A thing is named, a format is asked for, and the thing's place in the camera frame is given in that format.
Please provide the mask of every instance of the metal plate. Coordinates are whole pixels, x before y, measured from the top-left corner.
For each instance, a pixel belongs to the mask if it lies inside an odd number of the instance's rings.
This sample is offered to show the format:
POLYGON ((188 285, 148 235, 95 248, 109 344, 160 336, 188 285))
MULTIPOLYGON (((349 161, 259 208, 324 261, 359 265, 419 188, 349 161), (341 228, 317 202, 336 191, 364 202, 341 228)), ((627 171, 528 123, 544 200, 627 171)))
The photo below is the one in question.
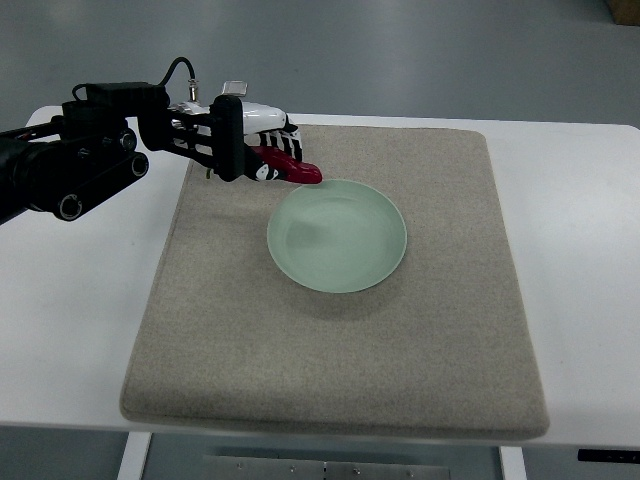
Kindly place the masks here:
POLYGON ((203 480, 449 480, 449 469, 426 465, 322 462, 204 456, 203 480))
POLYGON ((247 94, 247 82, 228 80, 222 86, 222 94, 244 97, 247 94))

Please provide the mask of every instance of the black cable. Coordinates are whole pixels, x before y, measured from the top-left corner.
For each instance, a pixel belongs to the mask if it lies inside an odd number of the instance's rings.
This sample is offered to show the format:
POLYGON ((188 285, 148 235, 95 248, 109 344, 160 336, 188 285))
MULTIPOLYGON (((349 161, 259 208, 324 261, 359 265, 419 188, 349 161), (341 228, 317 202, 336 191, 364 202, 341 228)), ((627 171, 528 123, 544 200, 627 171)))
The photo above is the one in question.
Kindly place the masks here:
POLYGON ((160 80, 160 83, 158 85, 162 85, 162 86, 166 85, 169 79, 171 78, 171 75, 173 75, 173 71, 176 69, 176 67, 180 63, 184 63, 189 69, 189 78, 196 78, 196 74, 193 71, 193 66, 191 65, 191 62, 184 57, 178 57, 173 62, 171 62, 171 65, 169 66, 169 70, 167 70, 166 75, 162 80, 160 80))
POLYGON ((80 90, 81 88, 86 87, 87 85, 89 85, 89 84, 88 83, 81 83, 80 85, 76 85, 75 87, 73 87, 73 90, 71 90, 71 94, 73 95, 73 98, 75 98, 78 101, 82 100, 80 97, 78 97, 78 94, 76 92, 78 90, 80 90))

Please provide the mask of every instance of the gray floor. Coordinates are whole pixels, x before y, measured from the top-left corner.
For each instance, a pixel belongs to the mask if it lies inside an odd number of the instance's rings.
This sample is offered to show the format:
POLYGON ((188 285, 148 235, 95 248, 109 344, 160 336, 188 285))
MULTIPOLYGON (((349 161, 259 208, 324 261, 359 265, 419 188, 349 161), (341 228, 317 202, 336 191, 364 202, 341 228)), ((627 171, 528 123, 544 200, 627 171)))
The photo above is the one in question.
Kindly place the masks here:
MULTIPOLYGON (((604 0, 5 0, 0 130, 70 100, 77 83, 157 82, 179 55, 192 60, 205 101, 242 79, 249 100, 289 112, 640 127, 640 28, 613 24, 604 0)), ((184 99, 182 78, 170 84, 173 100, 184 99)), ((112 479, 123 445, 116 433, 0 435, 3 479, 112 479)), ((165 440, 177 451, 190 442, 165 440)), ((570 478, 548 468, 563 455, 527 453, 532 478, 570 478)), ((152 455, 148 468, 179 461, 152 455)))

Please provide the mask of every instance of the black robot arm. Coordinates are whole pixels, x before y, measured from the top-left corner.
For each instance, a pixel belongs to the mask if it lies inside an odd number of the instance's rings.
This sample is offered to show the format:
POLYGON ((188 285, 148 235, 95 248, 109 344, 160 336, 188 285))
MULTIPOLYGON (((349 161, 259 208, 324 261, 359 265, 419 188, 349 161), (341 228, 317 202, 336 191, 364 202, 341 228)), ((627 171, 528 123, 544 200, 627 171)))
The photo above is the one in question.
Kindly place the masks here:
POLYGON ((83 86, 87 99, 63 104, 62 116, 0 133, 0 224, 26 209, 75 220, 142 178, 149 163, 135 151, 127 117, 138 118, 149 150, 193 158, 225 181, 245 173, 239 98, 221 95, 208 115, 196 117, 169 109, 163 85, 83 86), (199 126, 210 135, 199 134, 199 126), (60 139, 32 142, 50 135, 60 139))

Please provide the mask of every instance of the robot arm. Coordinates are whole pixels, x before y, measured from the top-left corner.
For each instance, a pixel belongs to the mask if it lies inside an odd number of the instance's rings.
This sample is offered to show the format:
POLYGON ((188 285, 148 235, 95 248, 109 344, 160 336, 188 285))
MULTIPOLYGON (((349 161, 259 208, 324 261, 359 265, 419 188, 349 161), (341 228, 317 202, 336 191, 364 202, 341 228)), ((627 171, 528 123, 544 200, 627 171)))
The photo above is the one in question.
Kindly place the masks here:
POLYGON ((149 150, 191 158, 224 181, 242 175, 296 183, 322 180, 317 167, 301 161, 297 127, 279 109, 245 107, 233 95, 216 97, 208 108, 199 105, 195 94, 190 102, 169 106, 164 85, 180 61, 187 62, 190 84, 195 84, 190 63, 179 58, 159 85, 78 85, 72 92, 76 100, 62 105, 62 116, 0 133, 0 224, 26 209, 75 220, 142 178, 149 162, 135 151, 137 138, 126 121, 133 116, 149 150), (80 88, 86 89, 86 100, 77 97, 80 88), (249 147, 244 143, 248 133, 263 133, 265 142, 266 135, 280 136, 293 149, 283 143, 285 150, 280 150, 274 141, 249 147), (60 139, 32 142, 50 135, 60 139))

